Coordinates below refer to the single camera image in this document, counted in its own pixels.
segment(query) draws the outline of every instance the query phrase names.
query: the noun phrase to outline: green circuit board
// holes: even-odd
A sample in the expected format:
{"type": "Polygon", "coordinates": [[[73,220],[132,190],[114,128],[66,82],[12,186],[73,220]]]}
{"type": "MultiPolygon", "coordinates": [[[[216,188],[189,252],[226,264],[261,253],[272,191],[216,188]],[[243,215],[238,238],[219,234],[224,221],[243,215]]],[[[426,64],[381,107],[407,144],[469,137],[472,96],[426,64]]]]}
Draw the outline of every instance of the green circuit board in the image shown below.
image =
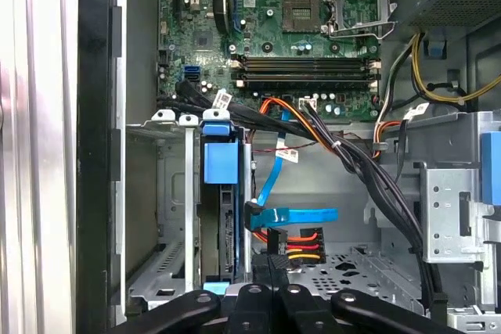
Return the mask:
{"type": "MultiPolygon", "coordinates": [[[[164,65],[159,94],[175,95],[184,66],[200,66],[198,88],[213,99],[224,88],[232,100],[257,109],[268,95],[288,95],[297,106],[299,98],[316,98],[317,111],[325,119],[374,120],[374,90],[353,85],[310,88],[307,84],[248,90],[236,85],[232,57],[291,59],[378,59],[375,37],[330,40],[320,26],[330,17],[323,0],[228,0],[228,33],[221,33],[214,20],[213,0],[200,0],[197,10],[187,0],[179,13],[179,0],[160,0],[159,49],[164,65]]],[[[377,20],[377,0],[345,0],[344,23],[377,20]]]]}

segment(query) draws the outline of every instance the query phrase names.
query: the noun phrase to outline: screw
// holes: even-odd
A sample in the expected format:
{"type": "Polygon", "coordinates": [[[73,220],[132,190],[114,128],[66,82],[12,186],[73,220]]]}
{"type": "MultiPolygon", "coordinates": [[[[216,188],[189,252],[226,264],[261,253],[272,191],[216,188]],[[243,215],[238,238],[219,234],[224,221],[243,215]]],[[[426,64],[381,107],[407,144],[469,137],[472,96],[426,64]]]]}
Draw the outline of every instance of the screw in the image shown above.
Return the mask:
{"type": "Polygon", "coordinates": [[[208,303],[209,301],[211,301],[211,297],[208,296],[206,293],[203,293],[200,296],[198,296],[198,299],[196,299],[196,301],[198,303],[208,303]]]}
{"type": "Polygon", "coordinates": [[[355,295],[353,295],[352,293],[342,293],[341,299],[343,299],[347,303],[353,303],[356,300],[355,295]]]}
{"type": "Polygon", "coordinates": [[[290,293],[299,293],[299,291],[301,291],[301,289],[299,286],[290,285],[289,287],[287,287],[287,291],[289,291],[290,293]]]}
{"type": "Polygon", "coordinates": [[[260,293],[261,292],[261,287],[259,286],[251,286],[249,288],[250,293],[260,293]]]}

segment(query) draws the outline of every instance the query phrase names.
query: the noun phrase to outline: cable label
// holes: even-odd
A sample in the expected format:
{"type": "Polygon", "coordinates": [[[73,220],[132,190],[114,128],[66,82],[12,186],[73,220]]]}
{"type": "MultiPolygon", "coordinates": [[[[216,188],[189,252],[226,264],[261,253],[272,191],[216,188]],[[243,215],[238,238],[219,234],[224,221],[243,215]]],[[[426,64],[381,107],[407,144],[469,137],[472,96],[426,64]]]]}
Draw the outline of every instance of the cable label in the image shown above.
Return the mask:
{"type": "Polygon", "coordinates": [[[423,115],[424,113],[426,113],[426,110],[428,109],[429,105],[430,105],[429,102],[425,102],[421,103],[415,109],[410,109],[409,112],[404,116],[404,120],[411,120],[413,117],[416,117],[418,115],[423,115]]]}
{"type": "Polygon", "coordinates": [[[216,94],[216,98],[212,103],[213,109],[227,110],[229,103],[232,100],[232,96],[226,92],[225,89],[218,90],[218,94],[216,94]]]}
{"type": "Polygon", "coordinates": [[[277,150],[275,155],[283,160],[288,160],[293,163],[299,162],[299,152],[294,149],[287,149],[285,146],[285,140],[283,138],[279,138],[276,142],[276,148],[281,149],[277,150]]]}

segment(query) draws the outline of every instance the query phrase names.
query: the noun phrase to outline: motherboard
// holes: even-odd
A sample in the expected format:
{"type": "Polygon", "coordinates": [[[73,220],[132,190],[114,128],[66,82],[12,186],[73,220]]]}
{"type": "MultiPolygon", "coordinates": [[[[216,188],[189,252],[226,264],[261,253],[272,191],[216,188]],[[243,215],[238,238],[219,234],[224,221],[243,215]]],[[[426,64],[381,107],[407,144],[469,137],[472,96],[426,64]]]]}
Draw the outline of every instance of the motherboard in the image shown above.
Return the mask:
{"type": "Polygon", "coordinates": [[[160,0],[159,95],[188,79],[258,109],[310,101],[324,119],[370,121],[380,80],[381,16],[391,0],[160,0]]]}

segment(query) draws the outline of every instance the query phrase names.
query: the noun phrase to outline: chipset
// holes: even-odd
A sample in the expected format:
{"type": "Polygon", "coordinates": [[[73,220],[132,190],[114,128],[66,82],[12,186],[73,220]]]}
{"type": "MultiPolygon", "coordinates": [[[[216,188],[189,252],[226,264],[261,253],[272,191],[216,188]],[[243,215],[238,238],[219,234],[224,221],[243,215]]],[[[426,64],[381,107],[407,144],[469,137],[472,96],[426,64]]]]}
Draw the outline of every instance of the chipset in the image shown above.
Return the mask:
{"type": "Polygon", "coordinates": [[[193,33],[193,47],[195,51],[212,50],[212,33],[210,31],[196,31],[193,33]]]}
{"type": "Polygon", "coordinates": [[[283,0],[284,32],[315,33],[320,25],[320,0],[283,0]]]}

